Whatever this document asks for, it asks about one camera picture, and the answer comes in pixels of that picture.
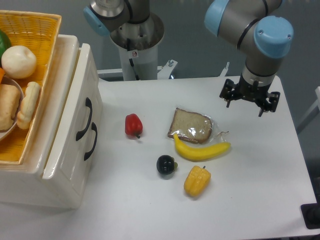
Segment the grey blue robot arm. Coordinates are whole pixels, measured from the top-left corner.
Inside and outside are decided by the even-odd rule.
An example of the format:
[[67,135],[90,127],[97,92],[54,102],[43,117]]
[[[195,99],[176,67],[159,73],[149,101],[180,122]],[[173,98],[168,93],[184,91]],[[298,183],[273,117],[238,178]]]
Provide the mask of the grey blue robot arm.
[[[294,37],[290,22],[272,15],[281,5],[280,0],[215,0],[208,7],[205,27],[246,55],[239,82],[227,79],[221,90],[227,103],[242,99],[261,113],[276,111],[280,93],[269,88]],[[118,47],[124,80],[157,79],[164,24],[149,1],[93,0],[83,14],[98,35],[110,36]]]

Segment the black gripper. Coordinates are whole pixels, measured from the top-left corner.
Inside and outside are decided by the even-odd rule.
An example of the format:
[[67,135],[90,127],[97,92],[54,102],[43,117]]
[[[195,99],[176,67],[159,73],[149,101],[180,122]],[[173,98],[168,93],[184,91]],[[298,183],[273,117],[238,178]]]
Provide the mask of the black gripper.
[[255,103],[260,108],[258,116],[261,117],[264,112],[275,112],[279,103],[281,93],[279,91],[269,92],[270,86],[271,84],[259,85],[257,80],[248,83],[242,76],[238,83],[227,78],[219,97],[226,101],[227,108],[231,101],[245,100]]

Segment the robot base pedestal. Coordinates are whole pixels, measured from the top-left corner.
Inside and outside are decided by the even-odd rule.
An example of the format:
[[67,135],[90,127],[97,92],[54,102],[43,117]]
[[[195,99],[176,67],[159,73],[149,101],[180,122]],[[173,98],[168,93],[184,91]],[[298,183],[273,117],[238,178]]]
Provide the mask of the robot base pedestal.
[[142,23],[124,23],[110,34],[117,46],[124,81],[158,78],[158,45],[164,24],[154,13]]

